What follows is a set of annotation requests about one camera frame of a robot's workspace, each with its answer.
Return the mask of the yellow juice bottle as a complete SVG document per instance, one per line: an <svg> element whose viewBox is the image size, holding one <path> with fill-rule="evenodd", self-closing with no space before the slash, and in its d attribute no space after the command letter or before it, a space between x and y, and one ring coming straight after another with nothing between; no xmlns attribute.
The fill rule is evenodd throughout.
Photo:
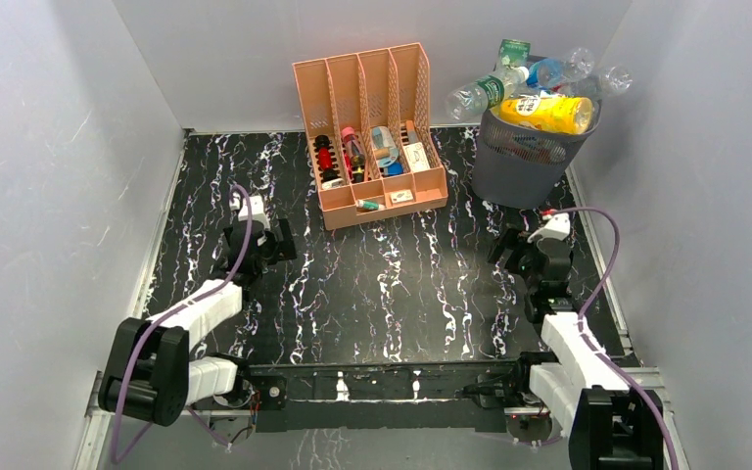
<svg viewBox="0 0 752 470"><path fill-rule="evenodd" d="M504 101L498 117L510 124L550 133L580 135L594 116L594 105L586 97L523 96Z"/></svg>

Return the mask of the clear bottle dark green label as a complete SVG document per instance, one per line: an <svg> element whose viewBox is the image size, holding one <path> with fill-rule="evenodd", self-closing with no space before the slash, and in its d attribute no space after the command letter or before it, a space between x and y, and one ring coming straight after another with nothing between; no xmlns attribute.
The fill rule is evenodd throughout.
<svg viewBox="0 0 752 470"><path fill-rule="evenodd" d="M447 115L456 121L481 116L510 97L528 77L526 67L503 68L486 74L446 96Z"/></svg>

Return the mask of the green tinted bottle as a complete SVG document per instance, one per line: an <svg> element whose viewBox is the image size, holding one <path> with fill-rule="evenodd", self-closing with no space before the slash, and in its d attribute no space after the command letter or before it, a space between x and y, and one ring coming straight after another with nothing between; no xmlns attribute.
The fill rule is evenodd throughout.
<svg viewBox="0 0 752 470"><path fill-rule="evenodd" d="M525 67L531 53L531 43L522 40L502 39L498 48L495 71Z"/></svg>

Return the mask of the clear bottle blue label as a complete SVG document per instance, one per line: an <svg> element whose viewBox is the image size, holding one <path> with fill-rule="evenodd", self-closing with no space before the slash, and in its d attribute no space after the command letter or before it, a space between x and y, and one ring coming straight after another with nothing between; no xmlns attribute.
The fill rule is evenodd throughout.
<svg viewBox="0 0 752 470"><path fill-rule="evenodd" d="M530 88L555 88L586 78L595 65L588 48L577 47L556 58L544 58L529 68L525 84Z"/></svg>

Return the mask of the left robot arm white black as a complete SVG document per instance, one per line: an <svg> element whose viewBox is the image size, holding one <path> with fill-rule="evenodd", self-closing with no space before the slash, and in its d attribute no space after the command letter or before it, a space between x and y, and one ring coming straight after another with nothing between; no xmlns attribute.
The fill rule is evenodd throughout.
<svg viewBox="0 0 752 470"><path fill-rule="evenodd" d="M284 377L260 375L247 360L224 353L191 357L209 332L241 311L245 289L267 267L297 254L286 218L275 230L260 221L236 222L224 238L224 266L171 307L165 320L154 315L120 324L98 391L101 409L168 426L185 407L214 397L230 407L283 408Z"/></svg>

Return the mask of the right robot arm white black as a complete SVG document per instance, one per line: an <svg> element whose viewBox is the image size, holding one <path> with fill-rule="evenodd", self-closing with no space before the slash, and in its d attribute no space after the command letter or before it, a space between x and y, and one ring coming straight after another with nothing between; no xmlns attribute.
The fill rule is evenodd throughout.
<svg viewBox="0 0 752 470"><path fill-rule="evenodd" d="M509 371L483 374L459 394L482 408L537 404L538 417L553 419L568 441L574 469L662 469L662 402L627 383L579 315L568 291L569 233L509 226L494 242L489 261L510 254L505 267L525 281L527 319L548 349L521 353Z"/></svg>

